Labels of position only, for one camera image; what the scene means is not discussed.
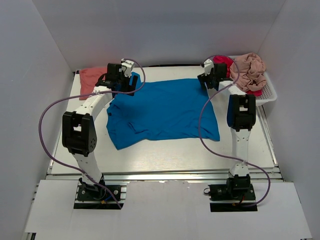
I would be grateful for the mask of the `blue t-shirt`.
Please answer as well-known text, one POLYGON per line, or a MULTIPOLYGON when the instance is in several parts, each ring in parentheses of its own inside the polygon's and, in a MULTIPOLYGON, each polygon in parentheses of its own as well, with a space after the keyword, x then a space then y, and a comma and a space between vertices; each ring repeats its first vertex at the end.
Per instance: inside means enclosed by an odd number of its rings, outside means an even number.
POLYGON ((142 140, 198 138, 220 133, 208 92, 195 78, 137 82, 134 96, 118 94, 107 108, 107 131, 117 150, 142 140))

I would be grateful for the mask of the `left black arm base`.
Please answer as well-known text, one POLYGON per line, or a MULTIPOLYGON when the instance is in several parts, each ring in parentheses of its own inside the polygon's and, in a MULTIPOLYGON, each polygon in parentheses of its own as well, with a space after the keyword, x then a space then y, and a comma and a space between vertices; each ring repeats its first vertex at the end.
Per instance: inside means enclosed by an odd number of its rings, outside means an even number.
MULTIPOLYGON (((106 186, 119 202, 120 206, 124 205, 127 187, 124 185, 107 185, 106 186)), ((75 200, 73 204, 75 210, 120 210, 111 194, 102 189, 100 192, 87 189, 83 184, 78 184, 75 200)))

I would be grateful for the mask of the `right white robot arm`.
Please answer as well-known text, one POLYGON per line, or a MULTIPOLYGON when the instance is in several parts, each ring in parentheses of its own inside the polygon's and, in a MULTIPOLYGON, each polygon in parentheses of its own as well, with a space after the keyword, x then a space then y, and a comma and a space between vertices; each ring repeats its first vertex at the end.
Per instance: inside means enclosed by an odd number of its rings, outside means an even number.
POLYGON ((201 89, 224 92, 228 99, 226 122, 232 137, 232 159, 236 161, 229 169, 229 177, 246 178, 249 176, 249 138, 256 123, 256 97, 243 92, 227 78, 225 63, 207 59, 201 67, 204 73, 197 76, 201 89))

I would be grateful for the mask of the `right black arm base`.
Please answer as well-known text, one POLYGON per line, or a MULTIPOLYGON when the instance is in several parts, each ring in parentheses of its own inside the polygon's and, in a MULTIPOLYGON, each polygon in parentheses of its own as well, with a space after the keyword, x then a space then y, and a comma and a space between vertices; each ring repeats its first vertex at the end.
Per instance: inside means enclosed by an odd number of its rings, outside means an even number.
POLYGON ((246 190, 228 192, 226 184, 210 184, 203 190, 209 197, 211 213, 257 212, 256 195, 251 184, 246 190))

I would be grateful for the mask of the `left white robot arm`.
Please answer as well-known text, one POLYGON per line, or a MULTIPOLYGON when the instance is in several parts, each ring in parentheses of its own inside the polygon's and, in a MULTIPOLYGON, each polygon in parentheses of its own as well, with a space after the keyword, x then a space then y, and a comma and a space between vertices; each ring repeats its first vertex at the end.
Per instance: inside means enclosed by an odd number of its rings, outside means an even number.
POLYGON ((76 160, 83 171, 82 181, 88 185, 100 183, 103 178, 94 154, 97 146, 95 120, 119 92, 134 95, 138 82, 138 76, 132 73, 134 66, 131 59, 109 63, 106 73, 97 79, 92 95, 76 110, 66 111, 62 116, 62 145, 76 160))

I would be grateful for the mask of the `folded salmon pink t-shirt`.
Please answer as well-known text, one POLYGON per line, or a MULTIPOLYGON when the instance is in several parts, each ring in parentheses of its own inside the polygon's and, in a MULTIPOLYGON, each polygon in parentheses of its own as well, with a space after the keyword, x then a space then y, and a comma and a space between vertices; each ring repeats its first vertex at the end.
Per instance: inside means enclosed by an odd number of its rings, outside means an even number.
POLYGON ((101 77, 106 72, 106 66, 81 69, 79 71, 80 95, 92 93, 99 77, 101 77))

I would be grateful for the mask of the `white plastic basket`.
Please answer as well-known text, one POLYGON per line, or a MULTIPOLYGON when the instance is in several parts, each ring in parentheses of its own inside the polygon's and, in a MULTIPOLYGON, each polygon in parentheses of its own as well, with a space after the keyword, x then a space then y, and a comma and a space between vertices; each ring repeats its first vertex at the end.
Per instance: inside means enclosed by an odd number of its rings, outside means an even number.
POLYGON ((227 77, 236 81, 237 87, 243 92, 255 95, 258 106, 277 99, 276 91, 266 73, 267 67, 256 53, 215 56, 213 61, 227 64, 227 77))

